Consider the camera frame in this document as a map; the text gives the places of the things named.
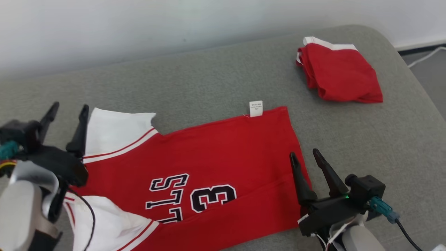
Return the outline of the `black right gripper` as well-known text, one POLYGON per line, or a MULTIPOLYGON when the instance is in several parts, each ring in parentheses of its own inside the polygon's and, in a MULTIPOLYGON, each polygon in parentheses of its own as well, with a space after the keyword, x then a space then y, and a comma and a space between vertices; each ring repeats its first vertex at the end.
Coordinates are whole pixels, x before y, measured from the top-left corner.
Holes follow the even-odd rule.
POLYGON ((309 237, 311 234, 318 234, 322 238, 328 238, 332 225, 350 220, 359 213, 364 214, 366 210, 370 209, 370 206, 367 203, 359 204, 350 197, 347 198, 349 189, 319 149, 313 149, 313 156, 328 183, 331 198, 317 200, 316 193, 304 178, 296 154, 291 152, 289 158, 301 216, 308 214, 308 217, 299 223, 299 229, 303 236, 309 237))

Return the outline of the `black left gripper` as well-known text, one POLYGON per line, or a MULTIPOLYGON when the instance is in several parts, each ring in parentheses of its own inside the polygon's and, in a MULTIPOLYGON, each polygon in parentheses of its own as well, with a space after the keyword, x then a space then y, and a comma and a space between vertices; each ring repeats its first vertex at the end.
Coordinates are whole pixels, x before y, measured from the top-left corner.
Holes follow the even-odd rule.
MULTIPOLYGON (((59 102, 54 102, 50 109, 40 120, 38 140, 43 144, 51 122, 54 121, 59 109, 59 102)), ((31 161, 56 176, 62 178, 68 184, 83 187, 88 180, 88 170, 84 165, 83 156, 86 148, 89 106, 84 104, 78 116, 79 123, 71 142, 66 145, 66 150, 55 146, 40 145, 35 149, 27 150, 19 148, 19 159, 31 161)))

